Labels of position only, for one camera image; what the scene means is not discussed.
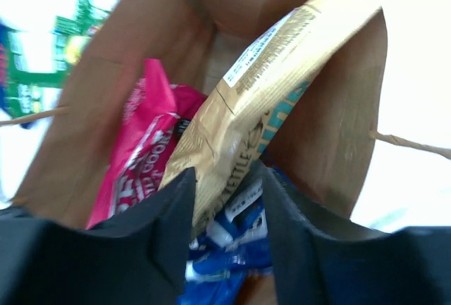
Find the large blue chip bag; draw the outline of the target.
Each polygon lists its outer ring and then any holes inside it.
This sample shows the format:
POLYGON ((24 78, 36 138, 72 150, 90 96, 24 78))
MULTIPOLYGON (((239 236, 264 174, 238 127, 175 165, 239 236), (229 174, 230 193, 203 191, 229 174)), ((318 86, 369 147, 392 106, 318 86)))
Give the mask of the large blue chip bag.
POLYGON ((232 198, 190 243, 177 304, 234 304, 247 277, 272 273, 263 178, 253 165, 232 198))

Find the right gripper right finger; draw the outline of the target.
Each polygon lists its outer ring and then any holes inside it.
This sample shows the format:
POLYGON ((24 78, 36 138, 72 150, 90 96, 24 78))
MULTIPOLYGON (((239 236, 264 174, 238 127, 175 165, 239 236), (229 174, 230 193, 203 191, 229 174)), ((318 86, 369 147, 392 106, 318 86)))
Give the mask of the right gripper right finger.
POLYGON ((260 173, 280 304, 450 303, 449 227, 372 230, 260 173))

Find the brown kraft snack bag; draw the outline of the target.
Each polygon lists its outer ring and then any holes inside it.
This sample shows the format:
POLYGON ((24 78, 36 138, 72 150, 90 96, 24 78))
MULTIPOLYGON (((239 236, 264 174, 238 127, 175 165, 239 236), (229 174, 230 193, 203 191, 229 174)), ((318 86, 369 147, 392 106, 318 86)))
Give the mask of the brown kraft snack bag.
POLYGON ((308 0, 244 50, 183 132, 161 182, 195 169, 192 236, 221 210, 276 133, 264 114, 294 89, 306 89, 380 8, 380 0, 308 0))

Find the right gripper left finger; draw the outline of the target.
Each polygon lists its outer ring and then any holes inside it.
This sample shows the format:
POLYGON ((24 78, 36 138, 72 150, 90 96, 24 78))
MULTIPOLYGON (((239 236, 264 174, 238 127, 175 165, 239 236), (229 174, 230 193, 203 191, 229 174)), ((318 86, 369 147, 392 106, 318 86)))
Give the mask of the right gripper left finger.
POLYGON ((174 304, 185 287, 196 178, 89 230, 1 211, 2 304, 174 304))

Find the pink snack bag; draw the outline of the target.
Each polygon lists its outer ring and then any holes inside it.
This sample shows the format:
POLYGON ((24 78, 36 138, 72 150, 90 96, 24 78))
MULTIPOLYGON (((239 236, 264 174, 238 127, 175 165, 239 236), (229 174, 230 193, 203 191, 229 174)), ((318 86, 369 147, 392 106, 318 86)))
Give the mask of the pink snack bag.
POLYGON ((145 61, 144 77, 125 105, 89 228, 158 191, 171 154, 205 100, 187 85, 172 85, 159 60, 145 61))

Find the small blue snack bag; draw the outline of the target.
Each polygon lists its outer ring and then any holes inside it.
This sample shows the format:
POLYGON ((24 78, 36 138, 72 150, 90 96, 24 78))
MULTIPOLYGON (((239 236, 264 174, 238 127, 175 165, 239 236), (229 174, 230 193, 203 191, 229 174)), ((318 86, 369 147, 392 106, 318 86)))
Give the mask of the small blue snack bag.
POLYGON ((8 40, 9 29, 1 24, 1 110, 9 118, 30 115, 30 93, 20 95, 17 71, 13 67, 13 52, 8 40))

